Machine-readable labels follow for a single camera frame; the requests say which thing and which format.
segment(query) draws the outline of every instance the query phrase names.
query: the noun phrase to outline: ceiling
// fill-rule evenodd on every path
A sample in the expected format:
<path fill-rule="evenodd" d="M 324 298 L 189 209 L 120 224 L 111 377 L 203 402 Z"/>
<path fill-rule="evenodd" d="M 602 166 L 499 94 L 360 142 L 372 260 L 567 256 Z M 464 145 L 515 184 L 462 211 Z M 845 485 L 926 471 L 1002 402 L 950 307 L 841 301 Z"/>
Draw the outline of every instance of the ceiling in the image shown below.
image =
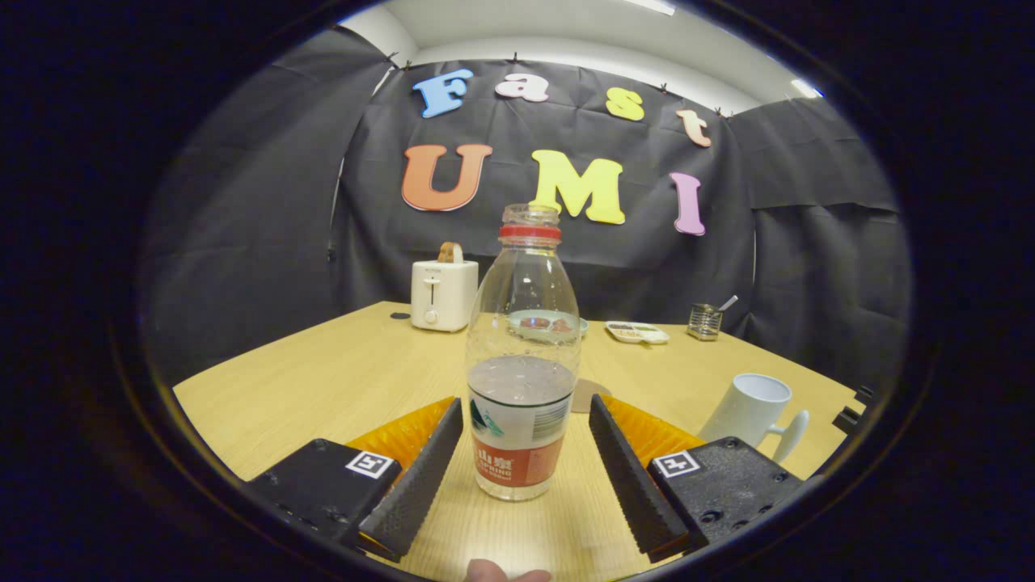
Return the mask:
<path fill-rule="evenodd" d="M 761 103 L 796 95 L 796 76 L 765 53 L 682 9 L 672 17 L 623 0 L 391 0 L 419 49 L 501 36 L 574 38 L 655 55 Z"/>

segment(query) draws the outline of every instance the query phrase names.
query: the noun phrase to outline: small white dish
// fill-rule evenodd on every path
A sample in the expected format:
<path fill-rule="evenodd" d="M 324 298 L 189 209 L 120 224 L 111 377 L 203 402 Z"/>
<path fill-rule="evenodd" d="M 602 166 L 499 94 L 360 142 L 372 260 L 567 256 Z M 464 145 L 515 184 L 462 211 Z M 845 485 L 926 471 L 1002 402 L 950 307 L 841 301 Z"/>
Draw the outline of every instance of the small white dish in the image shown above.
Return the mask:
<path fill-rule="evenodd" d="M 605 321 L 603 326 L 611 337 L 626 344 L 668 344 L 669 334 L 650 323 L 634 321 Z"/>

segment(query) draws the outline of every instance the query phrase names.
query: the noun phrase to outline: white plate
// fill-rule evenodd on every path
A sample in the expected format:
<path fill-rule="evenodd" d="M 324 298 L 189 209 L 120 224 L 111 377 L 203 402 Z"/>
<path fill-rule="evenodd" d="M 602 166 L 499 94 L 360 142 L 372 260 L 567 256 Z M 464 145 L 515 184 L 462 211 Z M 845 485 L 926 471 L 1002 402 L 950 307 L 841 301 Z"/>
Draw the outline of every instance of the white plate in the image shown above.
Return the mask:
<path fill-rule="evenodd" d="M 558 320 L 565 320 L 568 323 L 568 327 L 571 331 L 557 332 L 551 330 L 551 327 L 537 328 L 537 327 L 525 327 L 521 324 L 522 320 L 528 318 L 541 318 L 550 322 L 550 326 L 553 327 L 554 323 Z M 515 333 L 522 338 L 529 340 L 537 340 L 539 342 L 554 343 L 558 340 L 564 340 L 574 333 L 574 317 L 570 314 L 555 312 L 550 310 L 522 310 L 513 312 L 509 317 L 510 328 L 514 330 Z M 589 329 L 589 322 L 585 319 L 580 318 L 579 321 L 580 329 L 582 334 L 586 334 L 586 330 Z"/>
<path fill-rule="evenodd" d="M 605 321 L 604 328 L 611 332 L 611 337 L 626 344 L 667 344 L 669 334 L 651 325 L 650 323 L 638 323 L 635 321 Z"/>

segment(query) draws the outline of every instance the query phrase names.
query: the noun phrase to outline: red bottle ring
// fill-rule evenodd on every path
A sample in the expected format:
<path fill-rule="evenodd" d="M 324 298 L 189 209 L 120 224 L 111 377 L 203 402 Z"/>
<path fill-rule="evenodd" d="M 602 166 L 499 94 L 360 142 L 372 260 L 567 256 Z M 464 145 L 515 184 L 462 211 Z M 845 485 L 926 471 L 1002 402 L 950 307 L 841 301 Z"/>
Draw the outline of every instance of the red bottle ring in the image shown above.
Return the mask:
<path fill-rule="evenodd" d="M 530 238 L 561 239 L 561 229 L 557 227 L 532 227 L 527 225 L 504 225 L 500 227 L 500 236 L 516 236 Z"/>

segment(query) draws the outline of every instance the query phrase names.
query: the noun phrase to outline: finger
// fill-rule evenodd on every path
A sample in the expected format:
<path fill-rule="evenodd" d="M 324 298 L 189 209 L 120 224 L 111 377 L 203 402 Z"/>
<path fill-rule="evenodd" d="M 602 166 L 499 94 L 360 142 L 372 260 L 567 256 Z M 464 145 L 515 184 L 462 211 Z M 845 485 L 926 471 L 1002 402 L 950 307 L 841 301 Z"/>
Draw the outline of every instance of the finger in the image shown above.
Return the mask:
<path fill-rule="evenodd" d="M 467 564 L 467 582 L 507 582 L 507 575 L 496 562 L 475 558 Z"/>
<path fill-rule="evenodd" d="M 514 578 L 513 582 L 550 582 L 552 578 L 545 570 L 533 570 Z"/>

